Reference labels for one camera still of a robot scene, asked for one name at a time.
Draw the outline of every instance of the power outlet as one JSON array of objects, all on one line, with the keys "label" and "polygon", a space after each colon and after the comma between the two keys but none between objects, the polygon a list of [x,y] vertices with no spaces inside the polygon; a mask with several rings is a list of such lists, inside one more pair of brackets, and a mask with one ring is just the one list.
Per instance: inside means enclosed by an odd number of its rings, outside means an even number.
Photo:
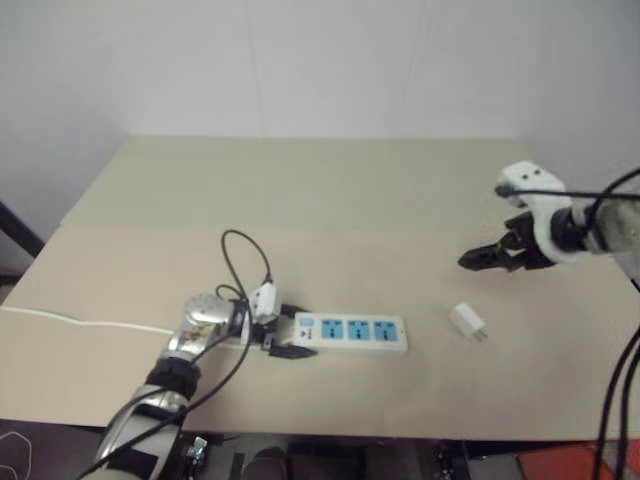
[{"label": "power outlet", "polygon": [[366,342],[370,338],[369,322],[364,320],[349,320],[349,340]]},{"label": "power outlet", "polygon": [[398,341],[398,331],[393,322],[374,322],[376,329],[376,340],[379,342]]},{"label": "power outlet", "polygon": [[317,351],[396,353],[408,350],[400,317],[325,313],[297,313],[280,341]]},{"label": "power outlet", "polygon": [[342,340],[343,337],[344,326],[342,320],[322,320],[322,338],[327,338],[330,340]]}]

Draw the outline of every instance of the red object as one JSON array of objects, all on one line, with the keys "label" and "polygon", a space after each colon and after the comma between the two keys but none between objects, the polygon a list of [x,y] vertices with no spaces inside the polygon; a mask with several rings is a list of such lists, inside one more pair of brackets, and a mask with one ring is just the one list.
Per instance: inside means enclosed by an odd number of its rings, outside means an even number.
[{"label": "red object", "polygon": [[[576,444],[521,453],[518,459],[526,480],[589,480],[593,454],[592,444]],[[613,480],[613,473],[604,463],[600,467],[600,478]]]}]

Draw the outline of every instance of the white cable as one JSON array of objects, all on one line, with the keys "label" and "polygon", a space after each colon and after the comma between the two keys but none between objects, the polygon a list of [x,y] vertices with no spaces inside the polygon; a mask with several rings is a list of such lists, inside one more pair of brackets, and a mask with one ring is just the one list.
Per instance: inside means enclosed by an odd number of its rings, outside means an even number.
[{"label": "white cable", "polygon": [[77,318],[69,317],[68,315],[61,315],[59,313],[48,312],[47,310],[36,310],[32,308],[18,308],[7,307],[0,305],[0,310],[6,312],[25,313],[27,315],[39,315],[41,317],[52,318],[54,320],[61,320],[63,322],[71,323],[79,327],[122,327],[131,328],[132,330],[143,330],[146,332],[163,333],[165,335],[173,335],[173,330],[159,327],[148,327],[147,325],[137,325],[135,323],[121,323],[121,322],[83,322]]}]

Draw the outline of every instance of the table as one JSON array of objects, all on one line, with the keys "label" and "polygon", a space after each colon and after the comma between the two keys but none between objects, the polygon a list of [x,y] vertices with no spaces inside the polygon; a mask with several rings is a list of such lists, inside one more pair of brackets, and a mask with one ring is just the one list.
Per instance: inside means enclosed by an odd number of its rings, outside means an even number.
[{"label": "table", "polygon": [[[518,213],[492,190],[501,168],[525,158],[504,139],[131,137],[5,305],[173,328],[187,298],[230,280],[219,236],[240,228],[269,255],[285,301],[401,315],[409,353],[288,361],[253,351],[187,428],[593,438],[609,375],[640,318],[616,264],[589,256],[512,274],[456,264]],[[231,253],[257,285],[257,255],[240,242]],[[463,301],[486,319],[484,342],[448,321]],[[105,425],[165,342],[0,311],[0,417]],[[201,389],[237,355],[213,352]]]}]

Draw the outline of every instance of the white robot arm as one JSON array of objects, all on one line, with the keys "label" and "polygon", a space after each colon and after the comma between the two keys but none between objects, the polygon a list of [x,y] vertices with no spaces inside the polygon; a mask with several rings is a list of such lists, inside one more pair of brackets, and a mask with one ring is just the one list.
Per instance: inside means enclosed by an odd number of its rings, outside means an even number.
[{"label": "white robot arm", "polygon": [[505,222],[509,231],[497,243],[465,252],[458,261],[464,268],[532,270],[575,262],[585,252],[640,250],[638,195],[588,194],[596,202],[577,206],[570,197],[583,192],[566,192],[558,178],[531,162],[505,168],[496,193],[529,210]]}]

